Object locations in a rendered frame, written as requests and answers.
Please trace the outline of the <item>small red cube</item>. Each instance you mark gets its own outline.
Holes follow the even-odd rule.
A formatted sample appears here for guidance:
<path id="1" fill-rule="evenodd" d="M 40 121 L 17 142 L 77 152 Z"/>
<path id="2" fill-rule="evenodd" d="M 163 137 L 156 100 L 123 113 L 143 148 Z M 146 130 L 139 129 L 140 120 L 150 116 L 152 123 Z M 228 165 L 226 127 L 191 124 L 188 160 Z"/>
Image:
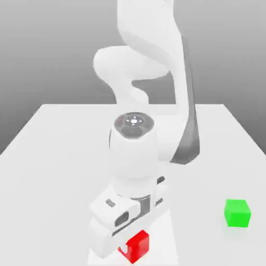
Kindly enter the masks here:
<path id="1" fill-rule="evenodd" d="M 149 234 L 145 230 L 141 230 L 135 236 L 127 241 L 128 252 L 117 250 L 132 264 L 137 262 L 149 251 Z"/>

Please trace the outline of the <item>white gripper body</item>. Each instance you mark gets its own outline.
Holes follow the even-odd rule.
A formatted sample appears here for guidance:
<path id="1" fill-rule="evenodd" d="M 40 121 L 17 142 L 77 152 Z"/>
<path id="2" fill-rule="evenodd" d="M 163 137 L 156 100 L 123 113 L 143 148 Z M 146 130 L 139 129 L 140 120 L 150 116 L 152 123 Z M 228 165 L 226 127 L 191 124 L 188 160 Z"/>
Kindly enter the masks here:
<path id="1" fill-rule="evenodd" d="M 152 212 L 139 219 L 132 219 L 114 231 L 106 228 L 93 217 L 90 221 L 90 247 L 100 258 L 105 258 L 141 230 L 148 229 L 157 218 L 168 210 L 169 207 L 156 207 Z"/>

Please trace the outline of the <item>small green cube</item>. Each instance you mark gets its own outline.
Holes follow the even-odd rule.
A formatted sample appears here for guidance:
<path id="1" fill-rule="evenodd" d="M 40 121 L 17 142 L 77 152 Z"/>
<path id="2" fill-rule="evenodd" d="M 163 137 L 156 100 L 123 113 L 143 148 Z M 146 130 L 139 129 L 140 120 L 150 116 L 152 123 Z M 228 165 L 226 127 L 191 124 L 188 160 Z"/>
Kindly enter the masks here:
<path id="1" fill-rule="evenodd" d="M 226 199 L 224 217 L 229 227 L 247 228 L 251 210 L 244 199 Z"/>

